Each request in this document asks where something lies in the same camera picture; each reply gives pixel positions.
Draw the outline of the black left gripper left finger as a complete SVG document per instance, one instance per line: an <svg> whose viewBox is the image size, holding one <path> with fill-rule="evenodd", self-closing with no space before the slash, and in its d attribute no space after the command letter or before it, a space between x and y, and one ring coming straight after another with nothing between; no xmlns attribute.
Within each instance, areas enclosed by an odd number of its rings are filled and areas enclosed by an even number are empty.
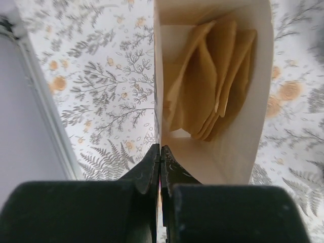
<svg viewBox="0 0 324 243"><path fill-rule="evenodd" d="M1 242L156 242L160 147L115 181L32 181L1 210Z"/></svg>

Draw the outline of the orange coffee filter box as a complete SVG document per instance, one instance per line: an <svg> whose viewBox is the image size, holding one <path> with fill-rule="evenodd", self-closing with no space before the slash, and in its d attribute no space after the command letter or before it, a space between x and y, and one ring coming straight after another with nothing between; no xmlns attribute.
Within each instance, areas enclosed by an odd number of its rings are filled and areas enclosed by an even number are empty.
<svg viewBox="0 0 324 243"><path fill-rule="evenodd" d="M234 19L238 29L254 29L253 69L246 100L235 120L212 141L192 138L186 131L170 131L164 117L164 26L197 26ZM247 184L255 162L270 91L273 26L269 1L155 1L155 110L159 143L203 184Z"/></svg>

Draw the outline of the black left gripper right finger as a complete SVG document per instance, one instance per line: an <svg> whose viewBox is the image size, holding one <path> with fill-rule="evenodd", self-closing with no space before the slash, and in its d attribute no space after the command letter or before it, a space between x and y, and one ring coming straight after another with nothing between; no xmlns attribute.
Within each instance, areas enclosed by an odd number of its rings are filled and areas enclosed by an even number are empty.
<svg viewBox="0 0 324 243"><path fill-rule="evenodd" d="M280 187L203 185L161 149L167 242L309 242L298 209Z"/></svg>

